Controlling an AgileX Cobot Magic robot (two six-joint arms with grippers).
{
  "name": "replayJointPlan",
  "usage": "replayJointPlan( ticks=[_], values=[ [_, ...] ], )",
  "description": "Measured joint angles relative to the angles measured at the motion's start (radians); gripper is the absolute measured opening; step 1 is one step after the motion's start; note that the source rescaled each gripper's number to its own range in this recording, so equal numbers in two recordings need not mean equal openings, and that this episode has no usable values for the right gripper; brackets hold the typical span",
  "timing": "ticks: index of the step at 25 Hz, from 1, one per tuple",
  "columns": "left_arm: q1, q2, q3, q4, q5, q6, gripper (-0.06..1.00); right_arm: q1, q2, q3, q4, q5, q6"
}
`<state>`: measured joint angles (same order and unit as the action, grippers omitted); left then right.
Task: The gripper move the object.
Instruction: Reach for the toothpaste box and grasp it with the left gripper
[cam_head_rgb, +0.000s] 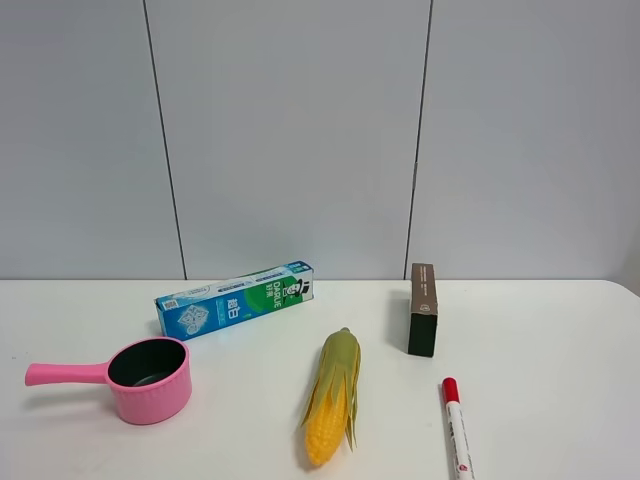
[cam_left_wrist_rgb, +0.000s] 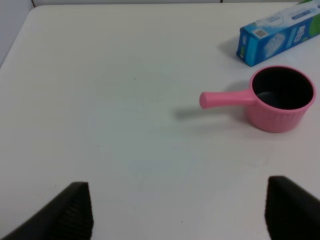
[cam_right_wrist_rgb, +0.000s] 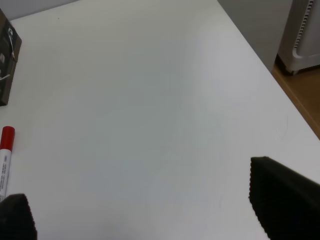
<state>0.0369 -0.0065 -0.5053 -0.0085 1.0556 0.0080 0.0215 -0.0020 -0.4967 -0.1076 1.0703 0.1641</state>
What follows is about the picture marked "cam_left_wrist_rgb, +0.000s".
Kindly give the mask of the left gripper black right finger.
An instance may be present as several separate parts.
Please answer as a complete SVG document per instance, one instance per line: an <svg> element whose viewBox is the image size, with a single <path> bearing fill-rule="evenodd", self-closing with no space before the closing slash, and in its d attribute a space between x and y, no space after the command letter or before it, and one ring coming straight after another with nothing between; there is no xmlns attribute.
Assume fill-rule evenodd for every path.
<svg viewBox="0 0 320 240"><path fill-rule="evenodd" d="M285 176L268 178L264 218L272 240L320 238L320 200Z"/></svg>

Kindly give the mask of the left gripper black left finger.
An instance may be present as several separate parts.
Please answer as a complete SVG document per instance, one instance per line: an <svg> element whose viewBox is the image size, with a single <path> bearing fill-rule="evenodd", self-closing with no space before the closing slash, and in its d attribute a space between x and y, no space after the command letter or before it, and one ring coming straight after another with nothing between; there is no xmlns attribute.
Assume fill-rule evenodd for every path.
<svg viewBox="0 0 320 240"><path fill-rule="evenodd" d="M89 184L73 182L4 240L90 240L94 218Z"/></svg>

